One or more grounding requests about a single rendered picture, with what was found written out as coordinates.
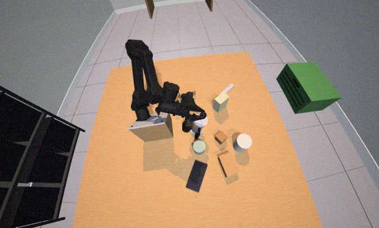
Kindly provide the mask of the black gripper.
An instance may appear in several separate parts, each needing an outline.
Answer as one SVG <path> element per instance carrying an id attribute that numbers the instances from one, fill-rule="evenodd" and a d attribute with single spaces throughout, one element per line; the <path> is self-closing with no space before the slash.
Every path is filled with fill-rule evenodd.
<path id="1" fill-rule="evenodd" d="M 193 92 L 187 92 L 187 94 L 190 94 L 190 97 L 193 97 Z M 174 107 L 173 107 L 173 111 L 172 111 L 171 114 L 173 114 L 173 116 L 175 116 L 175 115 L 181 116 L 182 118 L 185 117 L 185 120 L 182 123 L 182 131 L 184 133 L 188 133 L 193 128 L 193 122 L 194 121 L 205 119 L 205 117 L 204 116 L 195 115 L 194 113 L 192 115 L 191 114 L 189 114 L 189 115 L 183 115 L 183 114 L 179 113 L 178 112 L 178 109 L 180 109 L 180 104 L 179 103 L 180 103 L 179 100 L 174 101 Z M 196 104 L 195 104 L 195 107 L 192 108 L 190 111 L 205 112 L 205 110 L 203 110 L 202 108 L 200 108 Z"/>

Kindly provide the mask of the glass coffee press with plunger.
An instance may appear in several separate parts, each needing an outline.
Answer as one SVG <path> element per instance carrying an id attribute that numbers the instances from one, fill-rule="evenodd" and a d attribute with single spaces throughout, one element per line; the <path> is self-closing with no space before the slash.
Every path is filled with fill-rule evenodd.
<path id="1" fill-rule="evenodd" d="M 205 119 L 194 121 L 193 122 L 193 128 L 190 130 L 190 132 L 193 135 L 195 135 L 195 139 L 198 139 L 199 136 L 200 136 L 200 134 L 203 131 L 203 128 L 207 125 L 208 119 L 207 119 L 206 112 L 201 112 L 201 113 L 198 113 L 196 115 L 204 116 L 205 117 Z"/>

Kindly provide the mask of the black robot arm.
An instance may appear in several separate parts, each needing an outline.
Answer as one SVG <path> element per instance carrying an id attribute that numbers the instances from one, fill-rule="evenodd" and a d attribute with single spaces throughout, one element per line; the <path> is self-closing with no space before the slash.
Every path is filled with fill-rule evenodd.
<path id="1" fill-rule="evenodd" d="M 136 121 L 146 121 L 151 117 L 147 109 L 150 106 L 149 103 L 159 103 L 155 109 L 158 115 L 160 115 L 160 112 L 171 114 L 174 101 L 179 92 L 179 86 L 168 81 L 164 82 L 163 88 L 159 85 L 153 63 L 153 54 L 142 40 L 129 39 L 125 43 L 125 48 L 132 62 L 134 92 L 131 109 L 136 113 Z M 143 82 L 143 71 L 147 83 L 146 91 Z M 183 115 L 189 115 L 189 111 L 195 107 L 194 98 L 187 93 L 182 93 L 181 98 L 182 101 L 179 103 L 180 109 L 178 109 L 178 112 Z"/>

